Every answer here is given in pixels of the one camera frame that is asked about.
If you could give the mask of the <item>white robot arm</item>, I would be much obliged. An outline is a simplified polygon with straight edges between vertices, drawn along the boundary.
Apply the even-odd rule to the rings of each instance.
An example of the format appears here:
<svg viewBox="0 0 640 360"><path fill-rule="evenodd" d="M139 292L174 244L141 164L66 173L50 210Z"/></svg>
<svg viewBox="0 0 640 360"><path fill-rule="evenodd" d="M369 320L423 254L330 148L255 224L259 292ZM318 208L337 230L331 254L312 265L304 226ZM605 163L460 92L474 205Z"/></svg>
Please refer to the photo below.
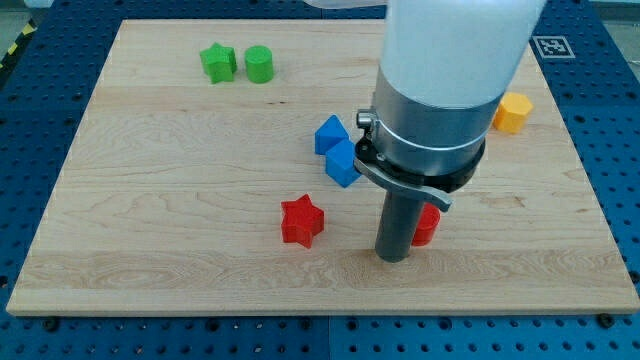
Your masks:
<svg viewBox="0 0 640 360"><path fill-rule="evenodd" d="M356 124L358 172L386 191L375 242L404 260L423 207L449 210L486 136L545 0L387 0L371 105Z"/></svg>

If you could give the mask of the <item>silver tool mount with lever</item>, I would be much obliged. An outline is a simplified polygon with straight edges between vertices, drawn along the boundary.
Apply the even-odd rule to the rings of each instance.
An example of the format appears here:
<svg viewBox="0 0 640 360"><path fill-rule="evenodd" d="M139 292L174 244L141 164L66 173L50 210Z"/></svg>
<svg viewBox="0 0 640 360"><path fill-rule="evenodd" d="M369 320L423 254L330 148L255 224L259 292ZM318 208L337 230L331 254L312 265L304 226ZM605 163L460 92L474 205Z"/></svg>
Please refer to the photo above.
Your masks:
<svg viewBox="0 0 640 360"><path fill-rule="evenodd" d="M483 157L499 100L429 105L402 94L379 71L371 107L357 115L363 136L354 166L386 191L386 212L394 200L417 208L430 203L446 212L450 194L471 179Z"/></svg>

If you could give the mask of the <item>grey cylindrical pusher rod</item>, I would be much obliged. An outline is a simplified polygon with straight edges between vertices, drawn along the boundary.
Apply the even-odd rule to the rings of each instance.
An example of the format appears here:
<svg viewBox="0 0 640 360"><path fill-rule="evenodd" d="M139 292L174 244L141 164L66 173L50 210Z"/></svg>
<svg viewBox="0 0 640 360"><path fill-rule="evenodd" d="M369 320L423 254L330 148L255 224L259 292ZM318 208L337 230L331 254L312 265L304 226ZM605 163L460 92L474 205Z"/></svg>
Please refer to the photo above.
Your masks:
<svg viewBox="0 0 640 360"><path fill-rule="evenodd" d="M408 256L423 207L422 201L386 193L375 242L382 260L396 263Z"/></svg>

